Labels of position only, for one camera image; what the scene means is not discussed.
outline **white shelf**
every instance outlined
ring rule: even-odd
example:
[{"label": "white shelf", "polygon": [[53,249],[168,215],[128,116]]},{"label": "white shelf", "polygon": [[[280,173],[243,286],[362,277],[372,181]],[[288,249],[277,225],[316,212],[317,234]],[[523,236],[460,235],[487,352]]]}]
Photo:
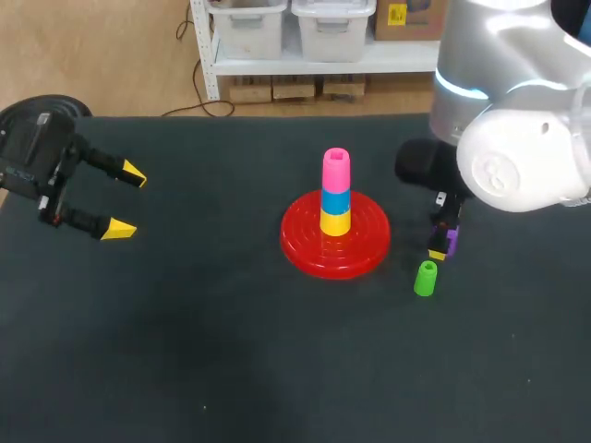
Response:
[{"label": "white shelf", "polygon": [[213,38],[217,76],[270,76],[304,74],[378,74],[432,72],[437,66],[439,42],[376,42],[368,32],[365,53],[357,63],[318,63],[304,60],[296,18],[283,28],[283,57],[279,60],[226,58],[217,36]]}]

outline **wooden floor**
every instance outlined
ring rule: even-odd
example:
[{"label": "wooden floor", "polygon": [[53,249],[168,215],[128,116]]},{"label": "wooden floor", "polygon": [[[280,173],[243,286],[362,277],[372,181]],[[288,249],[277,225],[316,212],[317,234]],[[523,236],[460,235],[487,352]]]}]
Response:
[{"label": "wooden floor", "polygon": [[[0,109],[47,93],[72,95],[95,115],[160,115],[195,104],[195,33],[175,39],[186,6],[187,0],[0,0]],[[361,103],[241,105],[235,114],[422,113],[431,97],[429,75],[372,76]]]}]

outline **black table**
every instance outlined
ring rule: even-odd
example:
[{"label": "black table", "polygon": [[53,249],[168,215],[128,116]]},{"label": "black table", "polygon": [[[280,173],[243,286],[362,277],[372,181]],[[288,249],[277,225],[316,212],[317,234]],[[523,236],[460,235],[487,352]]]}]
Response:
[{"label": "black table", "polygon": [[[80,167],[69,199],[139,227],[95,242],[0,215],[0,441],[557,442],[591,425],[590,209],[470,202],[436,296],[413,282],[434,195],[399,184],[427,119],[92,119],[92,142],[148,176]],[[392,222],[354,281],[279,247],[287,206],[347,148],[353,187]]]}]

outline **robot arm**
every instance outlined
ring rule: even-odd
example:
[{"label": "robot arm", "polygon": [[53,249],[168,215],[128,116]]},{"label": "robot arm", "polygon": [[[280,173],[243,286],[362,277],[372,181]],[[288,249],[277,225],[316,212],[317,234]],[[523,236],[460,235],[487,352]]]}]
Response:
[{"label": "robot arm", "polygon": [[455,0],[448,12],[431,128],[457,146],[470,190],[501,210],[577,206],[591,187],[591,48],[551,7]]}]

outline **plastic bin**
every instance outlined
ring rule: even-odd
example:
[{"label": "plastic bin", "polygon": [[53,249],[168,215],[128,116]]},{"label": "plastic bin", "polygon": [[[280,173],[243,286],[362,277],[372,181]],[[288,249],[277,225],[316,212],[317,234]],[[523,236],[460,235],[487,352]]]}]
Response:
[{"label": "plastic bin", "polygon": [[225,56],[281,58],[287,0],[234,0],[230,6],[226,1],[208,5]]},{"label": "plastic bin", "polygon": [[315,62],[357,62],[363,56],[368,17],[376,0],[293,0],[304,58]]}]

